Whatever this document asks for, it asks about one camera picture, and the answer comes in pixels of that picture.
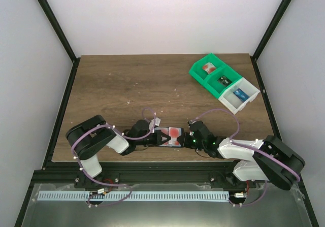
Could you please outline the black leather card holder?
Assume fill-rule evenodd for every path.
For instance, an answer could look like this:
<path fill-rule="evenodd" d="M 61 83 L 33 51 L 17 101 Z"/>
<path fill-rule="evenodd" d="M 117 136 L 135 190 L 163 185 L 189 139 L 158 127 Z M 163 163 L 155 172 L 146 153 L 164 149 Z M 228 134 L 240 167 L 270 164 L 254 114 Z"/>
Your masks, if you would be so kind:
<path fill-rule="evenodd" d="M 156 127 L 154 129 L 157 135 L 157 145 L 158 147 L 176 147 L 181 148 L 182 145 L 178 142 L 178 137 L 180 137 L 184 129 L 180 127 Z"/>

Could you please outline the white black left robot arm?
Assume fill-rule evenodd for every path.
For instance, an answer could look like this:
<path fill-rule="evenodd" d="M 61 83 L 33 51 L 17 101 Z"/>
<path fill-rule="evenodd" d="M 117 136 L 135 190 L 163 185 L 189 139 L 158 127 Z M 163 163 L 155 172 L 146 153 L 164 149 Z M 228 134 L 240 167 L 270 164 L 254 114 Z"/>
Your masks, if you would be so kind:
<path fill-rule="evenodd" d="M 96 115 L 69 129 L 66 139 L 72 147 L 74 158 L 81 164 L 81 171 L 91 178 L 102 172 L 97 153 L 108 146 L 121 155 L 127 155 L 140 146 L 160 146 L 171 140 L 166 128 L 158 128 L 158 119 L 150 122 L 138 120 L 131 129 L 118 133 L 114 126 Z"/>

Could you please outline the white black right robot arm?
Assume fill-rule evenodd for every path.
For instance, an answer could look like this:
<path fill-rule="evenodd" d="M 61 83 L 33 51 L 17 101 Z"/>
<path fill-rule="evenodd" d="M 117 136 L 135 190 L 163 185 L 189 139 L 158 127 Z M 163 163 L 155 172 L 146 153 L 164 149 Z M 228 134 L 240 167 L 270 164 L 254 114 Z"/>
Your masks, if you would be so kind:
<path fill-rule="evenodd" d="M 202 150 L 211 158 L 236 159 L 231 169 L 239 181 L 268 181 L 282 190 L 300 182 L 305 161 L 276 136 L 253 141 L 213 135 L 202 121 L 189 124 L 177 138 L 180 146 Z"/>

